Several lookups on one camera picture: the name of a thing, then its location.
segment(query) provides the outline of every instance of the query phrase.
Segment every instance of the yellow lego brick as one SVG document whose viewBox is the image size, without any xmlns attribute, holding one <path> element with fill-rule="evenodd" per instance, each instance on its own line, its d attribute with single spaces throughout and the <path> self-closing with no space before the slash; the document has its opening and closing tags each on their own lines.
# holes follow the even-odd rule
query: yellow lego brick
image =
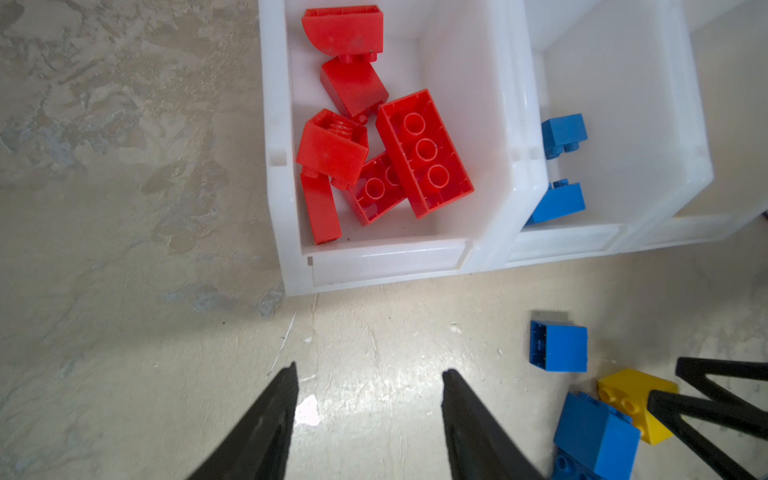
<svg viewBox="0 0 768 480">
<path fill-rule="evenodd" d="M 598 380 L 600 400 L 632 417 L 632 425 L 640 430 L 641 439 L 656 445 L 673 434 L 648 412 L 648 395 L 651 390 L 679 392 L 675 382 L 632 369 L 621 370 Z"/>
</svg>

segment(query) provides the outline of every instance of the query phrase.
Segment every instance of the plastic storage bin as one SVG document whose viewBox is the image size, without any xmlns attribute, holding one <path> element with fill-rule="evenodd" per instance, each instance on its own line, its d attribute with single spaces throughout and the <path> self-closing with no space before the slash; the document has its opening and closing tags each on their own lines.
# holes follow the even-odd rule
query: plastic storage bin
<svg viewBox="0 0 768 480">
<path fill-rule="evenodd" d="M 498 268 L 547 189 L 541 119 L 518 0 L 381 0 L 384 52 L 373 64 L 390 100 L 428 88 L 475 192 L 417 220 L 403 202 L 361 227 L 335 191 L 343 237 L 315 245 L 294 164 L 304 124 L 336 110 L 320 83 L 329 57 L 307 39 L 307 8 L 339 0 L 260 0 L 270 215 L 289 295 Z M 375 119 L 369 158 L 384 151 Z"/>
<path fill-rule="evenodd" d="M 720 240 L 768 210 L 768 2 L 686 0 L 715 180 L 643 248 Z"/>
<path fill-rule="evenodd" d="M 542 119 L 583 114 L 589 140 L 548 161 L 587 209 L 526 227 L 518 266 L 636 249 L 713 178 L 687 24 L 676 0 L 526 0 Z"/>
</svg>

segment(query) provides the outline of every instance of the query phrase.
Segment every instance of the blue 2x2 lego brick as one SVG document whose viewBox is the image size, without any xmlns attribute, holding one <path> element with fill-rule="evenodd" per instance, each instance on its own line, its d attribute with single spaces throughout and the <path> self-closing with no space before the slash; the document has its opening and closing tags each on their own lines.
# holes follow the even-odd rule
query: blue 2x2 lego brick
<svg viewBox="0 0 768 480">
<path fill-rule="evenodd" d="M 541 137 L 544 140 L 544 154 L 547 160 L 560 157 L 563 153 L 576 151 L 579 148 L 579 142 L 588 139 L 584 117 L 576 114 L 550 118 L 541 124 Z"/>
<path fill-rule="evenodd" d="M 605 480 L 629 480 L 640 430 L 632 418 L 586 393 L 568 393 L 554 443 Z"/>
<path fill-rule="evenodd" d="M 576 462 L 573 457 L 558 449 L 558 454 L 554 457 L 554 471 L 552 480 L 604 480 L 597 476 L 589 468 Z"/>
<path fill-rule="evenodd" d="M 531 321 L 531 364 L 548 372 L 586 372 L 586 327 Z"/>
<path fill-rule="evenodd" d="M 544 198 L 541 199 L 526 225 L 548 222 L 586 209 L 581 185 L 569 184 L 568 179 L 564 178 L 549 185 L 549 190 L 544 194 Z"/>
</svg>

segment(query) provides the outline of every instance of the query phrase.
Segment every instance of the concrete floor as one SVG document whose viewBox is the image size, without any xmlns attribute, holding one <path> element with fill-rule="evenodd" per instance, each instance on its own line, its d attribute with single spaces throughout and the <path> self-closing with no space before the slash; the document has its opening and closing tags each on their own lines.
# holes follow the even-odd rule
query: concrete floor
<svg viewBox="0 0 768 480">
<path fill-rule="evenodd" d="M 291 361 L 319 423 L 296 425 L 287 478 L 448 478 L 449 367 L 549 473 L 568 390 L 624 367 L 672 379 L 678 356 L 768 360 L 764 220 L 263 318 L 280 270 L 255 2 L 106 3 L 0 3 L 0 478 L 183 478 Z M 528 364 L 537 311 L 589 327 L 589 373 Z M 768 472 L 765 442 L 694 425 Z M 715 475 L 670 439 L 641 444 L 634 478 Z"/>
</svg>

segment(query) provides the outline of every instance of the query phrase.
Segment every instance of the red curved lego brick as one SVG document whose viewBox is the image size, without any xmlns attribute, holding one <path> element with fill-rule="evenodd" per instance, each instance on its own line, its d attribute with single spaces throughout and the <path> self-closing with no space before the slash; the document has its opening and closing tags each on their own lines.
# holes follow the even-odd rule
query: red curved lego brick
<svg viewBox="0 0 768 480">
<path fill-rule="evenodd" d="M 320 83 L 342 115 L 363 125 L 389 98 L 376 71 L 364 61 L 327 61 L 320 70 Z"/>
<path fill-rule="evenodd" d="M 307 38 L 326 55 L 376 61 L 384 51 L 384 14 L 376 5 L 309 8 L 301 19 Z"/>
<path fill-rule="evenodd" d="M 296 162 L 328 175 L 334 187 L 346 190 L 357 182 L 367 157 L 368 129 L 323 109 L 306 122 Z"/>
<path fill-rule="evenodd" d="M 406 199 L 406 192 L 386 153 L 363 165 L 357 184 L 344 190 L 343 194 L 364 227 Z"/>
<path fill-rule="evenodd" d="M 333 242 L 341 238 L 339 214 L 333 201 L 331 183 L 327 175 L 308 177 L 301 173 L 301 187 L 304 190 L 306 212 L 310 216 L 315 244 Z"/>
<path fill-rule="evenodd" d="M 382 105 L 376 129 L 416 218 L 475 191 L 429 91 Z"/>
</svg>

